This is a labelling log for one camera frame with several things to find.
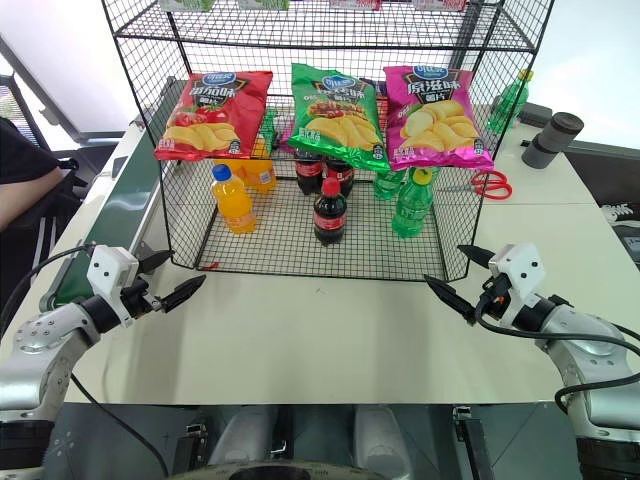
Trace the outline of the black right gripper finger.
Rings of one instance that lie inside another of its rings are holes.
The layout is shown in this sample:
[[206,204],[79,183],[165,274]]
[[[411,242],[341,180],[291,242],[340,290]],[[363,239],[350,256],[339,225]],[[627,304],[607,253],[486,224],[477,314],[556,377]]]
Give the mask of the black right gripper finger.
[[476,323],[474,317],[475,306],[458,295],[453,287],[448,283],[429,275],[425,275],[424,279],[429,288],[444,304],[460,314],[469,325],[474,325]]
[[495,253],[476,245],[458,245],[457,248],[473,263],[488,268]]

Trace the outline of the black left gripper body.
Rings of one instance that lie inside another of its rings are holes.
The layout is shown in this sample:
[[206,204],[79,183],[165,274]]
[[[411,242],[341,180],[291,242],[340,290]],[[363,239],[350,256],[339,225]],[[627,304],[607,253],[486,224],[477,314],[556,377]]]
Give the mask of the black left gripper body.
[[137,319],[152,311],[164,310],[161,300],[148,289],[149,284],[144,279],[136,278],[131,286],[121,290],[120,300],[131,318]]

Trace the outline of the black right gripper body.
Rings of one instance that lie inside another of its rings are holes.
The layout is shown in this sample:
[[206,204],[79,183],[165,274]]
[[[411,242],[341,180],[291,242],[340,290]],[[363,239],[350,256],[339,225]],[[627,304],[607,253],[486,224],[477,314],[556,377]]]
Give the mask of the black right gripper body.
[[494,320],[501,320],[511,301],[510,287],[511,282],[504,273],[487,279],[482,284],[483,292],[476,305],[474,319],[480,321],[485,315],[488,315]]

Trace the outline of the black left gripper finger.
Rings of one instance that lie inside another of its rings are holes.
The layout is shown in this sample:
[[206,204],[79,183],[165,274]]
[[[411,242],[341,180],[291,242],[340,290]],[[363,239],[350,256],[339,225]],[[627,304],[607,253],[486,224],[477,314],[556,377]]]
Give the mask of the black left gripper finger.
[[138,275],[151,275],[158,267],[173,256],[172,250],[154,251],[147,257],[138,259]]
[[186,302],[202,286],[205,280],[205,275],[199,275],[179,284],[172,293],[161,299],[161,310],[164,313],[169,313]]

